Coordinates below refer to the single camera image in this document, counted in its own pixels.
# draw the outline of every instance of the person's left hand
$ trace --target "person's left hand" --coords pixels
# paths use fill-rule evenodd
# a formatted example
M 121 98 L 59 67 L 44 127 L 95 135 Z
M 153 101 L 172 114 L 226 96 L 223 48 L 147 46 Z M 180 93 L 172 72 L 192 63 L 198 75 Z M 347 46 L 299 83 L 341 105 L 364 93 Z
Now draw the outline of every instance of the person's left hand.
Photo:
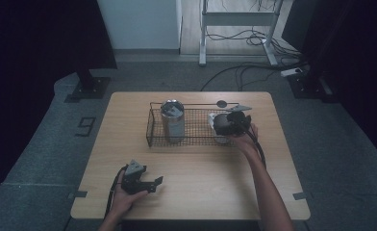
M 122 170 L 119 173 L 119 177 L 117 179 L 117 184 L 113 193 L 113 204 L 111 210 L 109 211 L 112 216 L 115 216 L 117 219 L 121 219 L 126 212 L 131 208 L 132 204 L 145 197 L 149 194 L 148 191 L 137 192 L 135 194 L 128 194 L 121 188 L 121 183 L 123 179 L 123 175 L 125 174 L 125 170 Z

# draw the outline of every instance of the silver cylinder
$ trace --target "silver cylinder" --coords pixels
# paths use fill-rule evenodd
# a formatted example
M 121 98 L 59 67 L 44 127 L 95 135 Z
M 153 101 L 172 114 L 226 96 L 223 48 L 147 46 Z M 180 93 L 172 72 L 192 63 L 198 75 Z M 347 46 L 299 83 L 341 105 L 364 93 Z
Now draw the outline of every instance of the silver cylinder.
M 161 105 L 164 136 L 169 142 L 178 142 L 185 137 L 185 108 L 175 99 Z

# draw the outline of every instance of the wooden floor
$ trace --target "wooden floor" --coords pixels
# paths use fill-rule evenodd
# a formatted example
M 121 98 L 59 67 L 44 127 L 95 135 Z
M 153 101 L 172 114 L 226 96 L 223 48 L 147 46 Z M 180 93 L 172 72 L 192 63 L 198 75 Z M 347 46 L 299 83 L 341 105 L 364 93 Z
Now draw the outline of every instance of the wooden floor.
M 260 12 L 272 12 L 274 2 L 277 0 L 263 0 Z M 209 0 L 209 12 L 257 12 L 259 0 Z M 281 39 L 285 23 L 287 21 L 290 7 L 293 0 L 284 0 L 281 14 L 278 19 L 274 32 L 275 39 Z M 183 27 L 181 40 L 182 55 L 198 55 L 199 43 L 201 38 L 200 13 L 202 10 L 200 0 L 182 0 L 183 8 Z M 209 35 L 220 35 L 230 37 L 240 32 L 251 30 L 250 26 L 210 26 L 208 27 Z M 254 30 L 267 34 L 269 27 L 254 27 Z M 251 33 L 244 33 L 239 38 L 249 37 Z M 208 55 L 242 55 L 255 56 L 265 55 L 261 46 L 252 46 L 246 43 L 246 40 L 211 40 L 207 38 Z

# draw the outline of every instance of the white wall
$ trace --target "white wall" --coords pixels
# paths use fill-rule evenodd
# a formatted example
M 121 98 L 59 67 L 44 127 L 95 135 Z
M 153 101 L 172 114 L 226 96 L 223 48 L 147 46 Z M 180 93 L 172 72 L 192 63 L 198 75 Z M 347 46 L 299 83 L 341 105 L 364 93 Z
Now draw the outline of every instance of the white wall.
M 181 0 L 98 0 L 113 49 L 179 49 Z

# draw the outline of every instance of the wire basket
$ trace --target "wire basket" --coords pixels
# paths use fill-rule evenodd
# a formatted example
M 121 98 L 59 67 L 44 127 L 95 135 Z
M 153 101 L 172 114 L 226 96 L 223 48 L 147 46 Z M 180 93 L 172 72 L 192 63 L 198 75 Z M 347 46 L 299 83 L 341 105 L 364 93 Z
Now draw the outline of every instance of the wire basket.
M 185 104 L 185 135 L 183 137 L 172 137 L 180 140 L 170 142 L 164 134 L 161 109 L 153 108 L 153 105 L 162 105 L 162 103 L 150 103 L 149 118 L 147 122 L 146 139 L 151 146 L 184 146 L 184 145 L 223 145 L 234 146 L 231 141 L 222 142 L 224 137 L 214 135 L 214 129 L 208 122 L 209 114 L 226 113 L 225 110 L 219 109 L 187 109 Z

